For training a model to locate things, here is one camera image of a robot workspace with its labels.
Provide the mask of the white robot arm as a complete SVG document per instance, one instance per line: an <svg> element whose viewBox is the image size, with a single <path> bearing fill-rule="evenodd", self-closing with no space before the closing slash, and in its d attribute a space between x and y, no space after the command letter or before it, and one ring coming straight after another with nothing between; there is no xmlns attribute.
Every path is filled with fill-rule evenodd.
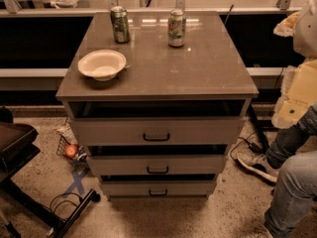
<svg viewBox="0 0 317 238"><path fill-rule="evenodd" d="M290 65L283 74L281 96L271 122L286 129L295 125L317 101L317 0L308 0L295 12L276 25L273 32L293 38L293 49L304 56L299 66Z"/></svg>

